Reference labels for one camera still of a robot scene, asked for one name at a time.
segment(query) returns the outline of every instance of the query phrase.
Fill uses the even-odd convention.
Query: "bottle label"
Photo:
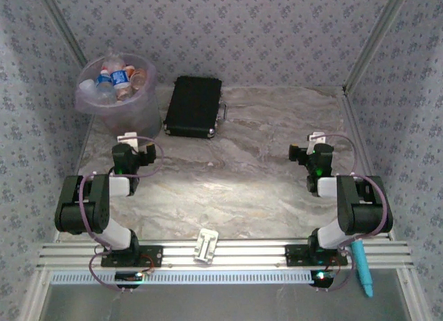
[[[125,82],[129,82],[129,79],[127,77],[127,73],[124,70],[115,71],[111,74],[112,77],[112,84],[115,86],[117,84],[122,84]]]
[[[100,75],[97,77],[97,82],[96,82],[96,84],[101,84],[102,82],[109,82],[109,83],[112,83],[112,79],[111,79],[111,77],[108,76],[108,75],[100,74]]]

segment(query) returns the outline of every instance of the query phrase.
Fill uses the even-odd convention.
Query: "vent grille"
[[[110,284],[115,271],[97,271],[97,276]],[[143,276],[137,284],[312,284],[309,270],[206,271],[161,270]],[[55,271],[51,284],[96,284],[88,271]]]

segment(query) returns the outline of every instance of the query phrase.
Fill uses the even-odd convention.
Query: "black briefcase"
[[[211,77],[178,77],[164,123],[166,134],[191,138],[213,138],[217,130],[222,81]]]

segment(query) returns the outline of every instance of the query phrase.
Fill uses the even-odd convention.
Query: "water bottle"
[[[97,77],[97,89],[99,91],[107,91],[113,89],[111,75],[108,70],[101,70],[100,75]]]
[[[101,70],[97,77],[97,102],[99,104],[113,104],[116,101],[116,91],[112,84],[112,78],[108,70]]]
[[[117,101],[125,101],[131,98],[132,88],[125,70],[115,71],[111,74],[112,84],[117,94]]]

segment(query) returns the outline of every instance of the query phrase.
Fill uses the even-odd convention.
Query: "wall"
[[[57,0],[84,54],[149,57],[159,82],[340,86],[386,0]]]
[[[78,67],[38,0],[0,7],[0,318],[14,320],[88,118],[73,110]]]
[[[443,320],[443,0],[407,0],[351,98],[395,213]]]

